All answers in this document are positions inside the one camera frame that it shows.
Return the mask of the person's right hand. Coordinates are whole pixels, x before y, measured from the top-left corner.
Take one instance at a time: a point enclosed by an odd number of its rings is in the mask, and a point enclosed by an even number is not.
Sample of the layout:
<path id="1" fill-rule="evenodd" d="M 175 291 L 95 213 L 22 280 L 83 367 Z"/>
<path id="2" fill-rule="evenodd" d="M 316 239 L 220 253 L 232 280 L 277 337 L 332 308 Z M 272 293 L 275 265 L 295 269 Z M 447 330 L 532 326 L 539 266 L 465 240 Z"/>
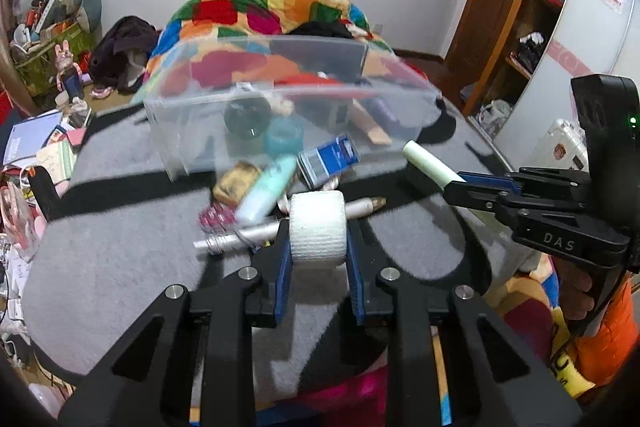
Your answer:
<path id="1" fill-rule="evenodd" d="M 591 277 L 573 262 L 554 257 L 553 264 L 559 280 L 559 304 L 564 317 L 570 321 L 585 319 L 594 308 L 594 300 L 589 295 Z"/>

